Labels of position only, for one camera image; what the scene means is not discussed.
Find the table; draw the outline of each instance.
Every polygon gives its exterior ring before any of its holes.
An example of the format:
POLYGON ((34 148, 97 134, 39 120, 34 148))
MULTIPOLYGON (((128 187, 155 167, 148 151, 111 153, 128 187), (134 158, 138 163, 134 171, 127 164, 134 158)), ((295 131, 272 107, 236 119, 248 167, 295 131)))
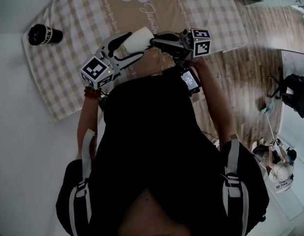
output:
MULTIPOLYGON (((37 23, 64 34, 59 44, 39 46, 28 43, 28 31, 22 37, 30 70, 55 121, 81 109, 84 82, 79 69, 112 34, 134 32, 143 26, 153 33, 208 29, 213 39, 212 53, 248 42, 233 0, 52 0, 31 27, 37 23)), ((169 55, 152 48, 103 90, 172 65, 169 55)))

